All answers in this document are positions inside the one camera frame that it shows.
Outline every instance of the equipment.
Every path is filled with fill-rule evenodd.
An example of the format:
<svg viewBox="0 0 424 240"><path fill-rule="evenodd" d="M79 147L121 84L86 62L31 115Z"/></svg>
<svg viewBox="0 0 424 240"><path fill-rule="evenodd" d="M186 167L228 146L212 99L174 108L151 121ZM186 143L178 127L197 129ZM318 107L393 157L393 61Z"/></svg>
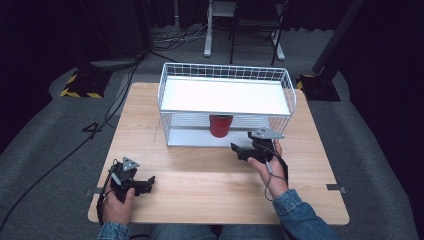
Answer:
<svg viewBox="0 0 424 240"><path fill-rule="evenodd" d="M247 161L249 157L253 157L259 162L266 164L276 157L283 167L284 176L286 180L289 180L288 166L280 154L275 150L272 139L282 139L284 136L269 129L260 128L254 132L247 132L247 136L253 140L253 148L240 148L234 143L231 143L231 150L237 153L239 160Z"/></svg>
<svg viewBox="0 0 424 240"><path fill-rule="evenodd" d="M130 188L135 189L135 196L140 196L142 193L150 193L152 191L153 184L155 183L155 176L149 178L147 181L134 181L134 176L139 166L140 164L126 157L123 158L123 163L115 159L112 167L109 169L109 174L100 193L99 200L97 201L97 217L99 218L100 225L103 225L103 201L106 195L111 191L115 192L116 197L121 202L125 202L126 194ZM106 186L111 176L112 181L110 186L112 189L105 193Z"/></svg>

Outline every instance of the person's left hand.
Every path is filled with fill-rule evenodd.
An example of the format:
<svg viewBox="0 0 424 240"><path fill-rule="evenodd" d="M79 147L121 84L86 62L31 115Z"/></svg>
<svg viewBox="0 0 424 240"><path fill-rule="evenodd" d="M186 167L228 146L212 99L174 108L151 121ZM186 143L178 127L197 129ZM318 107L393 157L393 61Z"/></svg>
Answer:
<svg viewBox="0 0 424 240"><path fill-rule="evenodd" d="M110 181L109 179L106 186L106 193L111 190ZM135 189L130 188L125 196L125 203L122 203L113 191L109 192L103 201L103 222L116 222L128 225L131 221L134 195Z"/></svg>

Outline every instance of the black cable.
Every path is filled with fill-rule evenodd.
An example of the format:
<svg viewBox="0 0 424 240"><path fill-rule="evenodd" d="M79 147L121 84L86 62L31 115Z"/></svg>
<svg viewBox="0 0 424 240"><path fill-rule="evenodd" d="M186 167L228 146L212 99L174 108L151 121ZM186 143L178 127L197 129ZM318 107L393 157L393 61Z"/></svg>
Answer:
<svg viewBox="0 0 424 240"><path fill-rule="evenodd" d="M113 115L115 115L115 113L118 111L118 109L121 107L121 105L124 103L125 98L128 94L128 91L130 89L130 85L131 85L131 81L134 75L135 70L138 68L138 66L140 65L141 61L137 62L137 64L130 69L130 71L128 72L128 80L127 83L125 84L124 88L121 90L121 92L118 94L118 97L116 97L115 101L113 101L113 103L110 105L110 107L108 108L108 110L106 111L105 114L105 123L107 125L109 125L110 127L116 128L116 126L113 126L109 123L109 120L113 117ZM113 105L116 103L116 101L118 101L118 99L120 98L121 94L124 92L125 90L125 94L122 96L121 101L119 102L118 106L115 108L115 111L113 113L110 114L109 117L107 117L107 115L109 114L109 111L112 109Z"/></svg>
<svg viewBox="0 0 424 240"><path fill-rule="evenodd" d="M153 55L155 55L155 56L160 57L160 58L163 58L163 59L169 60L169 61L174 62L174 63L178 63L178 62L177 62L177 61L175 61L174 59L171 59L171 58L169 58L169 57L165 57L165 56L163 56L163 55L161 55L161 54L159 54L159 53L153 52L152 50L150 50L149 52L150 52L150 53L152 53L152 54L153 54Z"/></svg>
<svg viewBox="0 0 424 240"><path fill-rule="evenodd" d="M203 38L206 37L206 35L203 36L199 36L199 37L195 37L198 33L202 33L204 31L207 31L207 25L202 26L201 28L199 28L198 30L192 30L194 33L189 34L188 30L185 30L185 33L180 36L177 37L179 33L181 33L181 31L179 31L177 34L175 34L173 37L165 39L165 40L160 40L162 42L170 40L169 44L167 47L160 47L160 46L155 46L154 50L156 51L168 51L168 50L174 50L178 47L180 47L181 45L183 45L184 43L191 43L194 41L197 41L199 38Z"/></svg>
<svg viewBox="0 0 424 240"><path fill-rule="evenodd" d="M93 18L91 18L90 14L88 13L87 9L85 8L84 4L81 2L81 0L78 0L78 2L80 3L82 9L84 10L85 15L88 17L88 19L90 20L91 25L94 27L94 30L96 30L97 35L99 35L100 39L102 40L102 42L115 54L121 56L121 57L138 57L139 55L125 55L122 54L119 51L116 51L112 46L110 46L110 44L106 41L106 39L104 39L104 37L102 36L102 34L100 33L99 28L96 26L96 24L94 23Z"/></svg>
<svg viewBox="0 0 424 240"><path fill-rule="evenodd" d="M288 170L288 166L287 166L286 161L284 161L284 159L281 157L280 153L278 153L275 149L274 150L271 150L271 149L269 149L269 148L267 148L264 145L261 145L259 143L252 142L252 145L253 146L256 145L256 146L258 146L258 147L260 147L260 148L268 151L269 153L272 153L272 155L274 155L278 159L278 161L280 162L281 166L283 167L283 172L284 172L284 177L285 178L282 178L282 179L284 179L284 181L286 181L286 183L288 185L289 184L288 183L288 181L289 181L289 170Z"/></svg>
<svg viewBox="0 0 424 240"><path fill-rule="evenodd" d="M268 179L268 182L265 184L264 195L265 195L265 198L266 198L268 201L270 201L270 202L272 202L272 199L268 198L268 195L266 194L266 191L269 189L269 183L271 182L271 178L272 178L272 177L276 177L276 178L279 178L279 179L283 180L283 181L287 184L287 186L288 186L287 179L285 179L285 178L283 178L283 177L280 177L280 176L277 176L277 175L275 175L275 174L273 174L273 173L269 173L269 179Z"/></svg>
<svg viewBox="0 0 424 240"><path fill-rule="evenodd" d="M131 79L134 75L135 70L137 69L138 65L140 64L141 61L139 61L135 67L132 69L132 73L131 76L129 78L129 81L131 82ZM125 92L125 96L128 93L129 87L126 89ZM12 214L12 212L16 209L16 207L19 205L19 203L25 198L25 196L35 187L37 186L38 183L40 183L47 175L49 175L52 171L54 171L57 167L59 167L62 163L64 163L66 160L68 160L68 158L70 158L75 152L77 152L82 146L84 146L92 137L94 137L94 135L99 132L104 125L112 118L112 116L118 111L119 107L121 106L121 104L123 103L123 99L121 100L119 106L114 110L114 112L105 119L105 122L103 122L99 128L95 129L90 136L88 136L80 145L78 145L76 148L74 148L74 150L72 150L68 155L66 155L62 160L60 160L56 165L54 165L50 170L48 170L45 174L43 174L37 181L35 181L20 197L18 200L15 201L15 203L13 204L13 206L9 209L9 211L7 212L6 216L3 218L2 223L0 225L0 234L4 229L4 226L6 225L7 220L9 219L10 215Z"/></svg>
<svg viewBox="0 0 424 240"><path fill-rule="evenodd" d="M95 129L90 136L88 136L80 145L78 145L74 150L72 150L68 155L66 155L62 160L60 160L56 165L54 165L49 171L47 171L43 176L41 176L37 181L35 181L31 187L29 187L24 194L19 197L18 200L13 204L13 206L9 209L6 216L3 218L3 221L0 225L0 234L3 231L4 226L6 225L7 220L9 219L12 212L15 210L15 208L19 205L19 203L24 199L24 197L38 184L40 183L47 175L49 175L53 170L55 170L57 167L59 167L62 163L64 163L69 157L71 157L76 151L78 151L82 146L84 146L97 132L101 130L101 128L104 126L104 123L100 125L99 128Z"/></svg>
<svg viewBox="0 0 424 240"><path fill-rule="evenodd" d="M181 38L180 33L184 32L183 36L186 35L195 35L197 34L197 32L199 32L202 28L199 28L197 30L178 30L178 31L168 31L168 32L156 32L153 33L153 42L154 43L161 43L161 42L167 42L167 41L172 41L175 40L177 38ZM176 32L173 36L169 36L168 33L172 33L172 32Z"/></svg>
<svg viewBox="0 0 424 240"><path fill-rule="evenodd" d="M165 42L168 42L168 44L169 44L168 47L170 47L173 43L175 43L175 42L177 42L177 41L179 41L181 39L184 39L187 36L187 34L188 34L188 30L187 29L184 30L184 34L182 36L178 36L182 32L183 31L180 30L176 34L174 34L174 36L162 38L161 40L154 41L154 43L165 43Z"/></svg>

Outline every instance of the metal bracket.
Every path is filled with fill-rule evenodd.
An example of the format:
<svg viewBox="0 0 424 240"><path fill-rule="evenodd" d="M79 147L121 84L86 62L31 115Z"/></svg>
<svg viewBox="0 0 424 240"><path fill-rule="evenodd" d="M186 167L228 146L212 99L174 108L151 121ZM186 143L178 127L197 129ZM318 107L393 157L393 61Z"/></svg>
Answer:
<svg viewBox="0 0 424 240"><path fill-rule="evenodd" d="M116 184L121 186L121 179L119 179L118 176L116 176L115 173L112 173L110 176L113 178L113 180L115 180Z"/></svg>
<svg viewBox="0 0 424 240"><path fill-rule="evenodd" d="M262 127L252 132L252 137L259 139L283 139L284 136L278 132L275 132L269 128Z"/></svg>
<svg viewBox="0 0 424 240"><path fill-rule="evenodd" d="M339 187L338 184L327 184L327 190L328 191L340 191L340 193L347 193L347 190L345 187Z"/></svg>
<svg viewBox="0 0 424 240"><path fill-rule="evenodd" d="M86 189L84 196L93 197L94 195L99 195L102 192L102 188L96 187L95 189Z"/></svg>
<svg viewBox="0 0 424 240"><path fill-rule="evenodd" d="M133 160L131 160L127 157L124 157L124 159L123 159L124 171L130 171L130 170L137 168L139 166L140 166L140 164L134 162Z"/></svg>

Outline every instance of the power cord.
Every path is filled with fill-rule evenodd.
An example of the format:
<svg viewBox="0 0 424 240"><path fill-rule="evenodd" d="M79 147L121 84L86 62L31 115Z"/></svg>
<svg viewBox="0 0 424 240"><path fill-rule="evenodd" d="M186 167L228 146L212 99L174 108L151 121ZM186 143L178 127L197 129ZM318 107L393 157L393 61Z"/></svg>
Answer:
<svg viewBox="0 0 424 240"><path fill-rule="evenodd" d="M163 55L161 55L161 54L159 54L159 53L156 53L156 52L154 52L154 51L152 51L152 50L150 50L149 52L150 52L151 54L153 54L153 55L157 56L157 57L160 57L160 58L166 59L166 60L171 61L171 62L174 62L174 63L178 63L178 62L177 62L177 61L175 61L174 59L171 59L171 58L169 58L169 57L163 56Z"/></svg>
<svg viewBox="0 0 424 240"><path fill-rule="evenodd" d="M272 178L272 177L279 178L279 179L283 180L283 181L287 184L287 186L289 185L289 182L288 182L289 177L288 177L288 170L287 170L288 168L287 168L287 164L286 164L286 162L284 161L284 159L281 157L280 153L279 153L279 152L277 152L275 149L271 150L271 149L269 149L269 148L267 148L267 147L265 147L264 145L261 145L261 144L259 144L259 143L252 143L252 144L253 144L254 146L258 146L258 147L260 147L260 148L264 149L265 151L267 151L267 152L269 152L269 153L272 153L272 155L274 155L274 157L276 157L276 158L278 159L278 161L280 162L281 166L283 167L284 174L286 175L286 176L285 176L286 178L283 178L283 177L280 177L280 176L275 175L275 174L272 172L271 164L270 164L268 161L266 161L266 162L265 162L265 164L266 164L266 166L267 166L267 169L268 169L268 172L269 172L269 179L268 179L268 182L265 184L264 196L265 196L265 198L266 198L268 201L272 201L272 199L270 199L270 198L268 197L268 195L267 195L267 190L269 189L269 183L271 182L271 178Z"/></svg>
<svg viewBox="0 0 424 240"><path fill-rule="evenodd" d="M132 77L134 75L135 70L139 66L141 61L139 61L131 70L131 76L129 77L128 83L131 82ZM119 103L119 106L122 105L124 102L125 96L128 93L129 90L129 84L127 83L128 87L125 91L124 97L121 99L121 102ZM109 120L113 117L113 115L118 111L119 106L113 111L113 113L109 117L105 117L105 121L97 128L94 129L94 131L88 136L84 141L78 145L74 150L72 150L68 155L66 155L62 160L60 160L56 165L54 165L50 170L48 170L45 174L43 174L37 181L35 181L20 197L18 200L15 201L13 206L9 209L6 216L3 218L2 223L0 225L0 234L4 229L4 226L6 225L7 220L9 219L12 212L16 209L16 207L19 205L19 203L25 198L25 196L35 187L37 186L47 175L49 175L51 172L53 172L56 168L58 168L62 163L64 163L66 160L68 160L75 152L77 152L82 146L84 146L90 139L94 137L96 133L98 133L105 124L108 124Z"/></svg>
<svg viewBox="0 0 424 240"><path fill-rule="evenodd" d="M95 22L94 22L94 20L93 20L93 18L90 16L90 14L89 14L89 12L88 12L88 10L87 10L87 8L84 6L84 4L81 2L81 0L78 0L78 2L79 2L79 4L81 5L81 7L82 7L82 9L84 10L84 13L85 13L85 15L87 16L87 18L90 20L90 23L91 23L91 25L93 26L93 28L94 28L94 30L96 30L96 33L97 33L97 35L100 37L100 40L102 40L102 42L106 45L106 47L108 47L113 53L115 53L115 54L117 54L118 56L121 56L121 57L130 57L130 58L136 58L136 57L139 57L139 55L136 55L136 56L134 56L134 55L126 55L126 54L123 54L123 53L121 53L121 52L119 52L119 51L117 51L117 50L115 50L112 46L110 46L110 44L106 41L106 39L102 36L102 34L100 33L100 30L99 30L99 28L96 26L96 24L95 24Z"/></svg>
<svg viewBox="0 0 424 240"><path fill-rule="evenodd" d="M212 23L218 19L219 17L216 17L212 20ZM164 43L164 42L169 42L167 47L160 47L160 46L155 46L154 50L156 51L168 51L168 50L174 50L178 47L180 47L181 45L183 45L184 43L191 43L194 42L196 40L198 40L199 38L204 38L206 37L206 35L201 35L201 36L196 36L197 34L199 34L200 32L206 30L206 28L208 27L208 24L205 24L204 26L202 26L201 28L199 28L198 30L193 30L194 33L189 35L187 32L188 30L185 30L185 33L182 36L178 36L181 31L178 31L177 34L175 34L173 37L171 38L165 38L165 39L160 39L160 40L156 40L155 41L155 45L157 45L158 43Z"/></svg>

